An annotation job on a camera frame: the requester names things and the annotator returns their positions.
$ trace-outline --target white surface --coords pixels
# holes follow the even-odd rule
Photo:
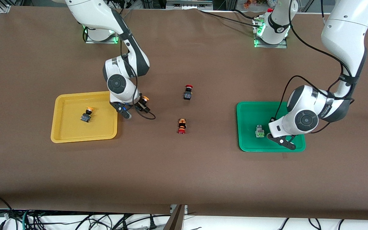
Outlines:
[[[143,217],[148,217],[148,214],[137,214],[127,219],[127,224],[131,221],[138,220]],[[42,217],[43,222],[63,222],[72,223],[81,221],[86,216],[54,216],[54,217]],[[102,215],[96,215],[95,218],[100,218]],[[113,224],[116,223],[122,215],[111,215]],[[108,218],[102,219],[104,224],[110,224]],[[156,217],[154,222],[157,226],[165,224],[168,217]],[[3,217],[0,217],[0,224],[4,221]],[[278,230],[285,218],[268,218],[268,217],[216,217],[216,216],[185,216],[183,230],[193,230],[198,227],[202,227],[200,230]],[[337,219],[319,219],[323,230],[337,230],[337,226],[340,220]],[[129,229],[135,229],[143,226],[149,226],[149,219],[139,221],[129,226]],[[71,225],[45,225],[47,230],[74,230],[77,224]],[[88,229],[89,222],[86,221],[79,230]],[[104,226],[97,226],[93,230],[105,230]],[[4,230],[15,230],[15,224],[13,220],[7,221]],[[284,230],[315,230],[308,222],[306,218],[291,218],[286,223]],[[341,226],[341,230],[368,230],[367,220],[345,220]]]

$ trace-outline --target brown table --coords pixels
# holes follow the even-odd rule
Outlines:
[[[166,213],[185,203],[208,215],[368,219],[368,58],[347,117],[307,134],[304,152],[246,153],[238,102],[278,101],[295,74],[325,89],[339,64],[292,33],[287,49],[254,48],[250,27],[198,10],[140,10],[125,20],[151,63],[139,88],[157,119],[133,113],[112,140],[54,144],[56,97],[107,90],[102,66],[119,47],[83,43],[66,8],[0,15],[0,196],[14,208]],[[320,16],[298,14],[294,25],[324,49]],[[179,118],[185,135],[176,133]]]

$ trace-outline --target black strap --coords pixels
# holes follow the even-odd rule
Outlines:
[[[339,76],[339,80],[350,83],[350,84],[357,84],[357,82],[359,81],[359,78],[360,77],[350,77],[345,74],[341,74]]]
[[[282,25],[279,25],[276,22],[274,22],[272,20],[272,14],[269,15],[268,22],[269,22],[269,25],[275,30],[275,33],[277,33],[277,34],[281,34],[282,32],[285,31],[285,29],[287,29],[289,27],[289,23],[287,25],[282,26]]]
[[[127,29],[127,31],[126,32],[124,32],[124,33],[122,33],[122,34],[120,34],[119,35],[119,38],[121,38],[123,41],[124,40],[127,40],[127,39],[129,39],[129,38],[131,38],[132,37],[132,32],[130,31],[130,29]]]
[[[334,94],[329,92],[326,98],[325,106],[323,106],[322,111],[318,115],[320,119],[324,118],[329,113],[330,109],[332,108],[333,101],[334,101]]]

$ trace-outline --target yellow tray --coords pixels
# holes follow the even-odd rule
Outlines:
[[[55,143],[106,140],[117,134],[117,111],[109,91],[63,94],[55,101],[51,140]],[[86,107],[94,109],[89,123],[80,118]]]

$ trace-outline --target red and black toy figure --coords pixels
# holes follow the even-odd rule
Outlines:
[[[187,128],[186,121],[184,118],[178,120],[178,133],[185,134],[185,129]]]
[[[191,90],[193,89],[192,85],[186,85],[185,86],[185,92],[184,92],[184,100],[191,100],[191,95],[193,94]]]

